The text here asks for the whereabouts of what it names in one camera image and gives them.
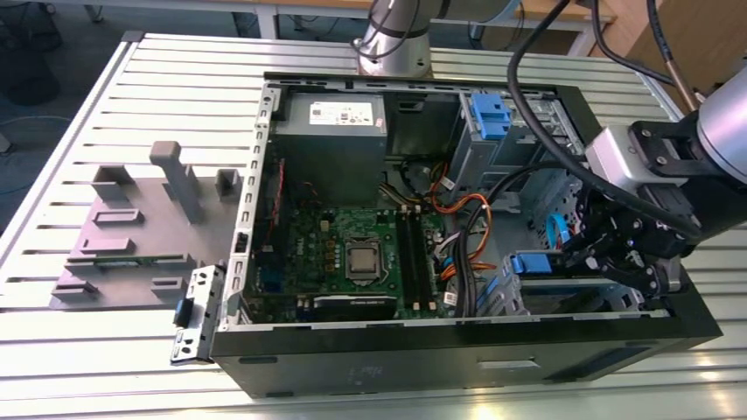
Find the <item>cpu socket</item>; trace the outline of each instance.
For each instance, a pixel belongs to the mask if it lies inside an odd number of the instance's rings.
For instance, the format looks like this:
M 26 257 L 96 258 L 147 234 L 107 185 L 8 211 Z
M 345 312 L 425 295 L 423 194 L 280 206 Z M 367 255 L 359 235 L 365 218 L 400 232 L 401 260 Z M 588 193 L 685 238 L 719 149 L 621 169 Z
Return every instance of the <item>cpu socket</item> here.
M 381 278 L 379 239 L 356 238 L 345 242 L 345 278 L 357 286 L 368 286 Z

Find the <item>motherboard chip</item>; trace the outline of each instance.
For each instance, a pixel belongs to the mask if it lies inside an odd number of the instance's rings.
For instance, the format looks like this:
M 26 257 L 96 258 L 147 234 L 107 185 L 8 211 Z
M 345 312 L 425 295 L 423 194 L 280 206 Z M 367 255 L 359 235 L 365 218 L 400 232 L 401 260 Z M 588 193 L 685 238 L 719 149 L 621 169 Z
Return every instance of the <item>motherboard chip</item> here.
M 349 272 L 376 273 L 376 250 L 371 248 L 355 248 L 349 250 Z

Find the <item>metal bracket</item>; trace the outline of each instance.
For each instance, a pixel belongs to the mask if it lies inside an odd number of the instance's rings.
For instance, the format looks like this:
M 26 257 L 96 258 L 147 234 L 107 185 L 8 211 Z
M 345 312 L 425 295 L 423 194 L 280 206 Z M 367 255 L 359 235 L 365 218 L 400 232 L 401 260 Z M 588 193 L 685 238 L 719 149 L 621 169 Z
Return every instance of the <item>metal bracket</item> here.
M 723 173 L 709 160 L 692 156 L 696 142 L 693 113 L 680 122 L 637 121 L 629 126 L 631 143 L 648 170 L 663 178 L 719 177 Z
M 209 265 L 191 273 L 187 296 L 176 305 L 171 363 L 175 366 L 209 364 L 212 336 L 219 323 L 220 295 L 225 268 Z

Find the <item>ram slot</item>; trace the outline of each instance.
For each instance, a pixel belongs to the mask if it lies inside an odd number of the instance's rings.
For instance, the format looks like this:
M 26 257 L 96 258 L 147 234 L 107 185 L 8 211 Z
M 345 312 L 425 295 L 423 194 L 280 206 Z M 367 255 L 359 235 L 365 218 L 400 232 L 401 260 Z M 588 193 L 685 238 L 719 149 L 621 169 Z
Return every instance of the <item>ram slot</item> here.
M 409 223 L 407 213 L 396 214 L 396 247 L 399 250 L 399 269 L 401 271 L 401 290 L 405 308 L 420 309 L 417 298 L 416 269 L 412 259 L 412 243 L 409 241 Z
M 412 260 L 415 264 L 415 276 L 417 284 L 417 301 L 420 308 L 435 310 L 433 289 L 428 275 L 428 255 L 425 253 L 425 235 L 420 223 L 420 213 L 409 214 L 409 244 L 412 246 Z

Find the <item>white table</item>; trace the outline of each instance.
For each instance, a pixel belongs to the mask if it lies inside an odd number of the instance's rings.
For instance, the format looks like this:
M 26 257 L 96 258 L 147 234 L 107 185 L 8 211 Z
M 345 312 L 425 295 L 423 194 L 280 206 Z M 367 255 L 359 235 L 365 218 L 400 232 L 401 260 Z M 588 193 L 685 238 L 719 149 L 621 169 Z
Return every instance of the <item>white table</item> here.
M 99 10 L 92 6 L 120 6 L 120 7 L 141 7 L 147 9 L 176 9 L 187 11 L 227 11 L 244 12 L 256 14 L 259 24 L 259 33 L 263 39 L 277 39 L 277 18 L 280 15 L 301 15 L 301 16 L 324 16 L 331 18 L 360 18 L 368 17 L 368 11 L 355 8 L 303 6 L 292 4 L 252 3 L 251 1 L 239 0 L 55 0 L 57 4 L 81 4 L 87 7 L 91 19 L 100 19 L 104 15 L 99 14 Z M 607 18 L 601 17 L 601 30 L 607 24 Z M 463 21 L 435 20 L 436 23 L 467 25 Z M 533 28 L 539 21 L 525 19 L 524 28 Z M 515 28 L 519 21 L 515 18 L 493 18 L 489 22 L 480 23 L 483 26 L 503 26 Z M 568 55 L 585 57 L 596 40 L 593 38 L 593 28 L 591 20 L 579 21 L 555 21 L 549 26 L 551 30 L 576 32 L 576 38 Z
M 503 53 L 433 49 L 435 76 L 504 81 L 508 60 Z M 583 90 L 601 124 L 676 116 L 661 93 L 604 59 L 533 55 L 523 64 L 524 82 Z M 197 175 L 241 168 L 264 71 L 353 74 L 355 55 L 343 44 L 157 34 L 116 49 L 0 240 L 0 417 L 747 416 L 744 230 L 709 241 L 685 260 L 724 337 L 591 383 L 252 401 L 217 366 L 169 366 L 171 311 L 47 311 L 95 198 L 87 183 L 99 164 L 124 163 L 133 176 L 157 176 L 148 164 L 151 144 L 176 140 L 181 161 Z

